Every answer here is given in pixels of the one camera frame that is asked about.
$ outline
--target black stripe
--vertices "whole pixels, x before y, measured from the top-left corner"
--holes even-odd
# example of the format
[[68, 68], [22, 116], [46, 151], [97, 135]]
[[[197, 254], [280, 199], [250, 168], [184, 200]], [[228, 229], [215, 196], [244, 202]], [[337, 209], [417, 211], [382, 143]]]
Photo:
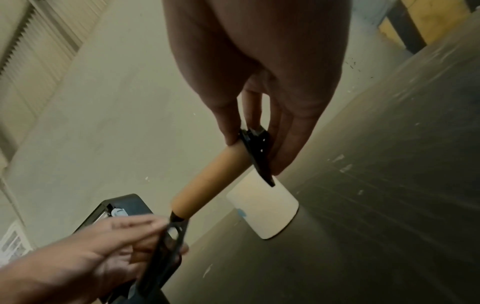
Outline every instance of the black stripe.
[[415, 54], [427, 46], [402, 1], [395, 2], [387, 17], [407, 50]]
[[472, 13], [475, 12], [478, 7], [480, 7], [480, 0], [465, 0], [465, 2]]

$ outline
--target cardboard tube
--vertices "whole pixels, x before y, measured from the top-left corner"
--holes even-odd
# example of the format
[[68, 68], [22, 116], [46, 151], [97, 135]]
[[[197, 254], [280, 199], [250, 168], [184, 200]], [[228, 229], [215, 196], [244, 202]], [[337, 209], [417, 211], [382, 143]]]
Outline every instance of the cardboard tube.
[[226, 147], [173, 198], [172, 212], [182, 219], [191, 218], [251, 165], [249, 153], [241, 140]]

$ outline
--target concrete floor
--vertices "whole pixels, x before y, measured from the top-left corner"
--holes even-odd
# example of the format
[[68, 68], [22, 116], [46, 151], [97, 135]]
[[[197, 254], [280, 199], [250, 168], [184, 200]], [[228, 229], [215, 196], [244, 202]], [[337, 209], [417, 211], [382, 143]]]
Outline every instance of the concrete floor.
[[[342, 80], [315, 131], [409, 56], [354, 15]], [[265, 111], [264, 125], [268, 117]], [[115, 0], [5, 182], [31, 240], [42, 246], [72, 233], [102, 200], [124, 194], [137, 193], [154, 213], [168, 215], [171, 198], [223, 147], [212, 114], [174, 63], [161, 2]], [[219, 195], [192, 219], [187, 241], [232, 208]]]

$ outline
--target dark table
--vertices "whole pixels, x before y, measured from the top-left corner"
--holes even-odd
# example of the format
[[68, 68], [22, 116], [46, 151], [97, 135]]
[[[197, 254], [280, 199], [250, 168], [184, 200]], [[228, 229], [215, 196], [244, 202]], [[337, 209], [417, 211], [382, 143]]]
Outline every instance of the dark table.
[[353, 100], [281, 182], [301, 207], [261, 240], [232, 212], [164, 287], [180, 303], [475, 303], [480, 14]]

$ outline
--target blue mark on roll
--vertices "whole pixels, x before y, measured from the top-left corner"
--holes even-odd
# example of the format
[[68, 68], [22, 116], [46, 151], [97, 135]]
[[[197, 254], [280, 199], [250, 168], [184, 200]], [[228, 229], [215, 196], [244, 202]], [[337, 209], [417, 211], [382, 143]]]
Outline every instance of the blue mark on roll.
[[236, 210], [238, 212], [238, 215], [241, 216], [241, 217], [247, 217], [247, 214], [245, 213], [245, 211], [241, 210], [241, 209], [237, 209]]

